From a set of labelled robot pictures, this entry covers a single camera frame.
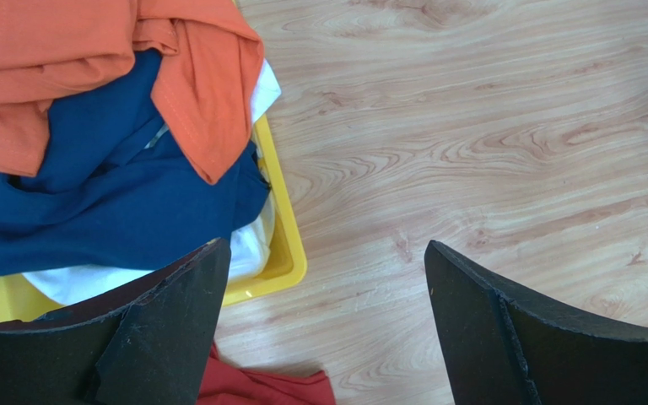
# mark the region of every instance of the orange shirt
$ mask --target orange shirt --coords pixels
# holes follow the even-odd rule
[[[231,0],[0,0],[0,171],[36,175],[51,101],[121,77],[149,48],[164,56],[154,104],[216,182],[247,145],[264,58]]]

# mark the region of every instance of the laundry basket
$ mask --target laundry basket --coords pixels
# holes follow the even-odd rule
[[[276,224],[271,254],[264,270],[256,277],[230,283],[224,305],[275,293],[296,285],[306,274],[306,255],[294,218],[294,211],[279,166],[267,116],[254,124],[254,139],[262,151],[259,165],[272,185]],[[45,297],[21,274],[0,277],[0,322],[31,321],[60,305]]]

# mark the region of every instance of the wood grain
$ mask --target wood grain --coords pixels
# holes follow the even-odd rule
[[[282,84],[269,119],[310,272],[223,309],[225,356],[324,368],[341,404],[453,403],[431,239],[648,326],[648,1],[240,5]]]

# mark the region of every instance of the red garment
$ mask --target red garment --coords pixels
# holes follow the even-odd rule
[[[238,370],[219,360],[215,345],[199,389],[197,405],[336,405],[332,384],[320,371],[294,378]]]

